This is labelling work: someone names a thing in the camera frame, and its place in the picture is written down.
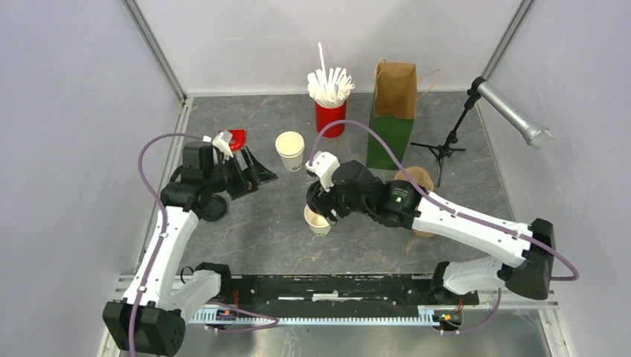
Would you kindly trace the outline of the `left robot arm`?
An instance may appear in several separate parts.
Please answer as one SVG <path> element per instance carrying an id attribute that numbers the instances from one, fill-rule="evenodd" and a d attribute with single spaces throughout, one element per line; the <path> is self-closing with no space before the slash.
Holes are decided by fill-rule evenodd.
<path id="1" fill-rule="evenodd" d="M 215 222 L 226 215 L 227 193 L 235 200 L 277 179 L 248 147 L 240 163 L 230 146 L 191 141 L 182 149 L 182 162 L 156 194 L 160 210 L 148 250 L 124 296 L 108 302 L 103 321 L 120 350 L 174 356 L 186 326 L 210 300 L 236 302 L 230 268 L 200 263 L 182 287 L 173 288 L 184 250 L 200 221 Z"/>

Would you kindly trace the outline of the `white paper coffee cup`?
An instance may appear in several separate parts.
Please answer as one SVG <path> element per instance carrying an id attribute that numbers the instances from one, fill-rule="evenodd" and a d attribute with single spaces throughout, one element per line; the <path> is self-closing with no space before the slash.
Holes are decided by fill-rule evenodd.
<path id="1" fill-rule="evenodd" d="M 312 211 L 308 205 L 304 207 L 304 219 L 316 236 L 324 236 L 331 230 L 331 224 L 322 215 Z"/>

